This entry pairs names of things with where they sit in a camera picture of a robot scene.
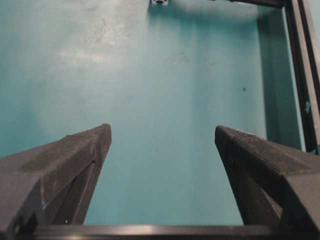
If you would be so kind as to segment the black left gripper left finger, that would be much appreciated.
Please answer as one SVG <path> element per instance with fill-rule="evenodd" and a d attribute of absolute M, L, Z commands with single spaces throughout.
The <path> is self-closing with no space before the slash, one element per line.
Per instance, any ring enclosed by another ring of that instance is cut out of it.
<path fill-rule="evenodd" d="M 83 224 L 111 143 L 104 123 L 2 157 L 1 239 L 38 225 Z"/>

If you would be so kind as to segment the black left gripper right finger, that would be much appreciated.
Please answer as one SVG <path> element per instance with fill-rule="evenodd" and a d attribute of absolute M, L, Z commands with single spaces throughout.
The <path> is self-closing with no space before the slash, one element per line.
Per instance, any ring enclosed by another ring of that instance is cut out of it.
<path fill-rule="evenodd" d="M 223 125 L 214 142 L 245 225 L 320 237 L 320 158 Z"/>

